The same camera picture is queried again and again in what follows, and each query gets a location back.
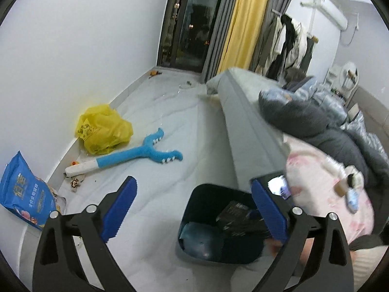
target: gray curtain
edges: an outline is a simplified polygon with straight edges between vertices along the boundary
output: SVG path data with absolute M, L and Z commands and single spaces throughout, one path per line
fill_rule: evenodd
M 209 43 L 207 58 L 203 72 L 201 74 L 201 81 L 207 82 L 214 77 L 217 72 L 217 67 L 220 63 L 221 53 L 223 51 L 224 42 L 228 27 L 230 26 L 232 11 L 234 10 L 235 0 L 221 0 L 215 27 L 213 28 L 212 37 Z
M 251 59 L 249 69 L 255 71 L 259 63 L 259 56 L 261 55 L 262 48 L 265 41 L 267 40 L 270 32 L 270 25 L 277 16 L 272 12 L 273 9 L 284 14 L 290 4 L 291 0 L 268 0 L 265 15 L 263 17 L 263 22 L 261 26 L 261 31 L 259 32 L 259 37 L 255 50 Z

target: mattress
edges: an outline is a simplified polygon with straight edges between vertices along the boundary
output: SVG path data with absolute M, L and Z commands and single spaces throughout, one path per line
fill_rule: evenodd
M 207 94 L 218 94 L 226 119 L 238 188 L 251 192 L 250 180 L 284 171 L 289 150 L 281 131 L 260 115 L 258 94 L 278 87 L 273 80 L 230 68 L 207 82 Z

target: white wall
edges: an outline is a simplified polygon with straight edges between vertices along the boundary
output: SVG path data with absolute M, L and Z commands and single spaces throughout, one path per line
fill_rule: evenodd
M 324 81 L 338 49 L 340 29 L 322 12 L 302 7 L 300 2 L 314 0 L 292 0 L 286 14 L 301 22 L 309 32 L 318 37 L 319 43 L 315 45 L 307 73 Z
M 358 67 L 359 84 L 389 108 L 389 31 L 373 5 L 348 3 L 348 11 L 360 13 L 359 27 L 349 47 L 339 44 L 335 63 L 353 61 Z M 353 36 L 356 17 L 349 18 L 349 29 L 342 33 L 343 43 Z
M 79 115 L 156 64 L 167 0 L 17 0 L 0 27 L 0 168 L 52 172 Z

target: yellow plastic bag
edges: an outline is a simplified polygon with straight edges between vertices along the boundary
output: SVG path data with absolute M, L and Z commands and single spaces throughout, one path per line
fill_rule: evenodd
M 109 154 L 118 144 L 128 143 L 133 135 L 132 124 L 121 118 L 108 104 L 90 107 L 81 115 L 76 137 L 93 155 Z

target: cat food bag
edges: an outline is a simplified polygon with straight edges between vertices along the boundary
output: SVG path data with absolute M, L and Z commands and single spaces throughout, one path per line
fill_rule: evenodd
M 1 178 L 0 204 L 42 230 L 50 212 L 65 213 L 66 200 L 34 176 L 19 151 L 6 166 Z

